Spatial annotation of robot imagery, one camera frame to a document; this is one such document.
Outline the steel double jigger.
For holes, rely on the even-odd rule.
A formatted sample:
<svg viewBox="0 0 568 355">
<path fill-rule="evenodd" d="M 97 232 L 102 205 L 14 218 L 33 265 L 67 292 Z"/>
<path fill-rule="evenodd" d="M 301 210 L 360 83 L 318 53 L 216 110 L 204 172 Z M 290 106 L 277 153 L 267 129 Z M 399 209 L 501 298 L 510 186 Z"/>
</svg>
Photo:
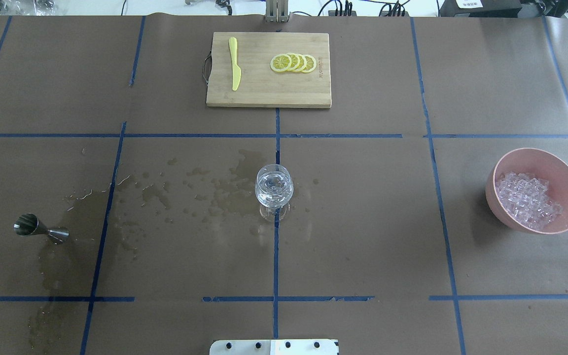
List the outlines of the steel double jigger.
<svg viewBox="0 0 568 355">
<path fill-rule="evenodd" d="M 17 218 L 13 224 L 14 232 L 18 236 L 45 235 L 54 244 L 63 244 L 70 236 L 69 229 L 65 227 L 48 228 L 33 213 L 25 213 Z"/>
</svg>

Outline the clear wine glass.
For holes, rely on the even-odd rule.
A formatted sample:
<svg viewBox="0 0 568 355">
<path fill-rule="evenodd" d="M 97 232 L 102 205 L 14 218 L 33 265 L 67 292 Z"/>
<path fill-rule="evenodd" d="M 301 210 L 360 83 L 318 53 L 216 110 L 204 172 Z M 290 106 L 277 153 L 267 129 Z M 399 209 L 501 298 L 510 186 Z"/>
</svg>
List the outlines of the clear wine glass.
<svg viewBox="0 0 568 355">
<path fill-rule="evenodd" d="M 262 167 L 257 173 L 254 191 L 262 218 L 271 222 L 284 220 L 294 193 L 293 180 L 284 166 L 269 164 Z"/>
</svg>

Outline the clear ice cubes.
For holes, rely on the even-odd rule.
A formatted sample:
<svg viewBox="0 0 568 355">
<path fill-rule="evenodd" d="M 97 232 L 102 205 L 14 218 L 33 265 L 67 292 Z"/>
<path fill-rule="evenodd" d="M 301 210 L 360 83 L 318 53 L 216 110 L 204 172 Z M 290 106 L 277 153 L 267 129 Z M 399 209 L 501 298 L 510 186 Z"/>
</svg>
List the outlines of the clear ice cubes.
<svg viewBox="0 0 568 355">
<path fill-rule="evenodd" d="M 550 181 L 533 173 L 509 171 L 495 182 L 496 195 L 503 209 L 525 227 L 542 231 L 554 222 L 564 208 L 550 195 Z"/>
</svg>

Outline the bamboo cutting board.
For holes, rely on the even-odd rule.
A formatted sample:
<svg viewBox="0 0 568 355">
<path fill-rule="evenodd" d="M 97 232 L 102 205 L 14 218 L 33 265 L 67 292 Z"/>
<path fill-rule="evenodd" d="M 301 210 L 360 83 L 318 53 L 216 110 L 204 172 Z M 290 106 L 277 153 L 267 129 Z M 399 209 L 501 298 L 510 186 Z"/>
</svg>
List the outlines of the bamboo cutting board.
<svg viewBox="0 0 568 355">
<path fill-rule="evenodd" d="M 238 40 L 238 64 L 242 79 L 232 90 L 228 39 Z M 314 56 L 316 69 L 310 73 L 274 72 L 271 59 L 279 54 Z M 327 33 L 215 32 L 208 78 L 210 107 L 330 108 L 330 37 Z"/>
</svg>

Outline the lemon slice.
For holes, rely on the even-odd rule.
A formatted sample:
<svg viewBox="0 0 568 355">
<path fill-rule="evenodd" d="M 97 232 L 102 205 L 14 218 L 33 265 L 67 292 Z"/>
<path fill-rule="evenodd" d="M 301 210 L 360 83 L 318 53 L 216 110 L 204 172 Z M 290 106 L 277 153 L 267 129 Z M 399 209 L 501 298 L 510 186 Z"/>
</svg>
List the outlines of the lemon slice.
<svg viewBox="0 0 568 355">
<path fill-rule="evenodd" d="M 270 68 L 274 72 L 286 72 L 293 64 L 292 58 L 288 54 L 279 54 L 270 61 Z"/>
<path fill-rule="evenodd" d="M 314 58 L 314 56 L 305 54 L 304 55 L 304 60 L 306 61 L 306 65 L 304 66 L 304 68 L 302 69 L 302 73 L 310 73 L 313 72 L 313 70 L 316 69 L 316 65 L 317 65 L 317 61 Z"/>
<path fill-rule="evenodd" d="M 298 68 L 303 61 L 300 55 L 297 53 L 287 53 L 287 56 L 290 58 L 290 67 L 287 69 L 287 71 L 298 71 Z"/>
<path fill-rule="evenodd" d="M 293 70 L 294 72 L 302 72 L 304 69 L 306 69 L 306 65 L 307 65 L 307 59 L 306 56 L 303 54 L 296 54 L 297 59 L 298 59 L 298 63 L 295 67 L 295 69 Z"/>
</svg>

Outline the yellow plastic knife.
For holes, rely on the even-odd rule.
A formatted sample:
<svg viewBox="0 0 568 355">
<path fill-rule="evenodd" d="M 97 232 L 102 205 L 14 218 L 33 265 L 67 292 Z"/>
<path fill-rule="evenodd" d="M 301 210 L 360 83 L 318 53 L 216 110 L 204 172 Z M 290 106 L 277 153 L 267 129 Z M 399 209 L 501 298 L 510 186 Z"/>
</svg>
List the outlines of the yellow plastic knife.
<svg viewBox="0 0 568 355">
<path fill-rule="evenodd" d="M 238 64 L 238 40 L 236 37 L 230 37 L 228 39 L 228 48 L 230 50 L 231 59 L 232 90 L 237 91 L 242 79 L 242 69 Z"/>
</svg>

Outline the black box device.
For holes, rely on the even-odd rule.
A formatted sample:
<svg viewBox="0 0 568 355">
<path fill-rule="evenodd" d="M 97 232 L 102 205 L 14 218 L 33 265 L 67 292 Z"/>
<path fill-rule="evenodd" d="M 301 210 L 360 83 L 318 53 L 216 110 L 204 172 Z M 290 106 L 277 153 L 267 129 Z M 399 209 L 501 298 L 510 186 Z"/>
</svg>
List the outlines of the black box device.
<svg viewBox="0 0 568 355">
<path fill-rule="evenodd" d="M 445 0 L 440 17 L 516 18 L 520 0 Z"/>
</svg>

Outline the pink bowl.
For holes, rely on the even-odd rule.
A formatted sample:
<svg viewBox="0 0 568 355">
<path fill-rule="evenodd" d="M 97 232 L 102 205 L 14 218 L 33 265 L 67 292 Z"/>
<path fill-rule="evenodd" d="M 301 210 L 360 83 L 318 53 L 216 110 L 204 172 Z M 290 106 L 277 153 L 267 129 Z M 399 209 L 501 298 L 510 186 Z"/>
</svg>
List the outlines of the pink bowl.
<svg viewBox="0 0 568 355">
<path fill-rule="evenodd" d="M 496 180 L 507 172 L 533 173 L 537 178 L 548 180 L 550 184 L 547 194 L 562 205 L 563 213 L 542 231 L 526 227 L 515 220 L 512 214 L 504 209 L 496 194 Z M 487 177 L 485 196 L 489 209 L 496 218 L 515 231 L 539 235 L 555 235 L 568 231 L 568 164 L 548 151 L 523 147 L 505 153 Z"/>
</svg>

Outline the plastic bag with parts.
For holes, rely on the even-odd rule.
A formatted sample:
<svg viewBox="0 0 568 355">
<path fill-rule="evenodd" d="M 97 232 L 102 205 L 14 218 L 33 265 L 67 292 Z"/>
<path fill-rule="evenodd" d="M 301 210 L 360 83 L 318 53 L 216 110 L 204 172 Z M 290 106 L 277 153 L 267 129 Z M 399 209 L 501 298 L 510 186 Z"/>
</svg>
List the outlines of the plastic bag with parts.
<svg viewBox="0 0 568 355">
<path fill-rule="evenodd" d="M 61 0 L 0 0 L 0 15 L 61 16 L 66 12 Z"/>
</svg>

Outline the aluminium frame post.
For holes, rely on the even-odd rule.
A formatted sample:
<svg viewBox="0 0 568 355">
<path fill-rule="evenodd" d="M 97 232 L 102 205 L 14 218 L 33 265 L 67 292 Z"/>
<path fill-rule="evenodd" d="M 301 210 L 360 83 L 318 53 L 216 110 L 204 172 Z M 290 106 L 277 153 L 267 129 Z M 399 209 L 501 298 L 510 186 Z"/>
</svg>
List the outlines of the aluminium frame post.
<svg viewBox="0 0 568 355">
<path fill-rule="evenodd" d="M 267 23 L 285 23 L 290 20 L 289 0 L 266 0 L 265 3 Z"/>
</svg>

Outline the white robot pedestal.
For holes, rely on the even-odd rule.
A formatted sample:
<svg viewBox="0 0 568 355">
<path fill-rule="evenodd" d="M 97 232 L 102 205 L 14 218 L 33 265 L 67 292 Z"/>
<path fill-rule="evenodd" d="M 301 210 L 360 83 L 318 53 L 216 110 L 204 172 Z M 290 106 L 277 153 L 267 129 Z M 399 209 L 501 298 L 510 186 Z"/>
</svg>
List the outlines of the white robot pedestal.
<svg viewBox="0 0 568 355">
<path fill-rule="evenodd" d="M 338 355 L 335 339 L 250 339 L 219 340 L 210 355 Z"/>
</svg>

